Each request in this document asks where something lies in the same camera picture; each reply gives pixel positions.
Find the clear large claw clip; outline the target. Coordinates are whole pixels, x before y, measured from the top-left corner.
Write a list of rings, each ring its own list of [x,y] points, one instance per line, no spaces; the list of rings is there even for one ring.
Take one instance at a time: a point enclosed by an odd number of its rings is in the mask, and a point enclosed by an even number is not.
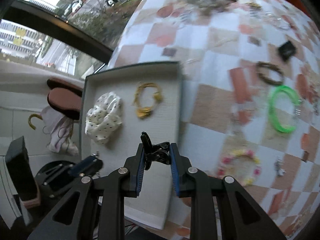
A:
[[[200,10],[216,10],[224,11],[230,2],[227,0],[186,0],[188,3],[194,4],[199,7]]]

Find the white cloth with hangers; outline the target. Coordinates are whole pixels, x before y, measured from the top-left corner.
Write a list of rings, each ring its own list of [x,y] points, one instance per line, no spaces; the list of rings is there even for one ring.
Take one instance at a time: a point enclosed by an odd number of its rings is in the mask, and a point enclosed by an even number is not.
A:
[[[44,122],[43,132],[50,136],[48,150],[54,153],[78,156],[78,147],[71,140],[73,120],[50,106],[42,110],[41,117]]]

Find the white polka dot scrunchie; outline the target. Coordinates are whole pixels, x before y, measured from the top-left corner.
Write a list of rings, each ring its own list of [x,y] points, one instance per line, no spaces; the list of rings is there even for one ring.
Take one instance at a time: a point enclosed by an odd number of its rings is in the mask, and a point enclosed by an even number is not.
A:
[[[103,94],[86,114],[85,134],[99,145],[107,144],[122,125],[122,99],[115,92]]]

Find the small silver earring charm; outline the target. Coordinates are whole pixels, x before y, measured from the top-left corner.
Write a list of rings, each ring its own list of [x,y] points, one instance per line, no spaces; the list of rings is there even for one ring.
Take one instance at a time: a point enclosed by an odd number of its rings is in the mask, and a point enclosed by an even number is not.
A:
[[[283,169],[284,161],[281,159],[281,157],[277,157],[275,163],[274,163],[274,170],[276,172],[277,177],[283,177],[286,173],[286,171]]]

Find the grey shallow tray box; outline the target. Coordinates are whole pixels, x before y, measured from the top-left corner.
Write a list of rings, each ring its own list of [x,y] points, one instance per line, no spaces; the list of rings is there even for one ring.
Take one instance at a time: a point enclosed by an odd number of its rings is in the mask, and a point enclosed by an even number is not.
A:
[[[150,117],[139,119],[133,105],[137,87],[146,82],[159,85],[163,101]],[[115,92],[121,98],[122,124],[111,134],[107,144],[96,144],[85,135],[87,112],[100,96]],[[135,155],[142,132],[153,144],[177,142],[180,125],[182,73],[178,62],[147,62],[106,70],[86,77],[82,96],[82,120],[79,123],[79,151],[82,158],[99,153],[106,176]],[[137,198],[125,198],[125,218],[149,228],[162,230],[167,218],[172,192],[170,167],[157,162],[144,172],[142,190]]]

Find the checkered patterned tablecloth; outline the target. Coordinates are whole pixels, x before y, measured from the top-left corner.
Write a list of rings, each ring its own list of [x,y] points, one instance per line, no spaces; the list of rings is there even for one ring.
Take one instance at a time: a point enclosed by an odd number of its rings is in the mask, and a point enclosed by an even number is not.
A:
[[[284,62],[277,48],[286,41],[297,52]],[[287,239],[297,239],[319,207],[319,31],[311,18],[285,0],[239,0],[211,15],[185,0],[142,0],[109,66],[167,60],[183,67],[181,154],[212,176],[243,179]],[[269,96],[282,85],[301,99],[290,134],[268,119]]]

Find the black small claw clip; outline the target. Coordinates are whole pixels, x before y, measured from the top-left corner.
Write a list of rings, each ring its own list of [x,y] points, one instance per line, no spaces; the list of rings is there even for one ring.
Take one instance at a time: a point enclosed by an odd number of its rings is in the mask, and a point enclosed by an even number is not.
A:
[[[149,170],[153,162],[171,165],[170,142],[161,142],[154,145],[146,132],[142,132],[140,139],[144,151],[144,170]]]

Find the brown sole slipper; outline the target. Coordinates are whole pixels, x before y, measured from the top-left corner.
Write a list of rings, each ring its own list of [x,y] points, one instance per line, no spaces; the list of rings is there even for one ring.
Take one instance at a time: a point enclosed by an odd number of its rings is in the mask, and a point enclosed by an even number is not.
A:
[[[79,121],[82,104],[82,88],[66,80],[51,77],[47,80],[50,91],[47,101],[50,107],[66,117]]]

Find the black rectangular hair clip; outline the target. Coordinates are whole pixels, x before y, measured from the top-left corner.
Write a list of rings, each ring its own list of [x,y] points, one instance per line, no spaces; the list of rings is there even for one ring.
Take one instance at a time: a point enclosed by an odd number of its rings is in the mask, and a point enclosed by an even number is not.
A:
[[[297,52],[297,48],[291,41],[286,41],[277,48],[280,58],[286,62]]]

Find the green translucent bangle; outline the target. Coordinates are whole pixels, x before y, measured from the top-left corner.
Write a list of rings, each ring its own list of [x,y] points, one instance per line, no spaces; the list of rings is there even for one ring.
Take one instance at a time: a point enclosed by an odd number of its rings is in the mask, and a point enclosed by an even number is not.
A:
[[[279,133],[290,134],[296,130],[300,115],[301,99],[297,92],[288,86],[278,86],[268,99],[268,119]]]

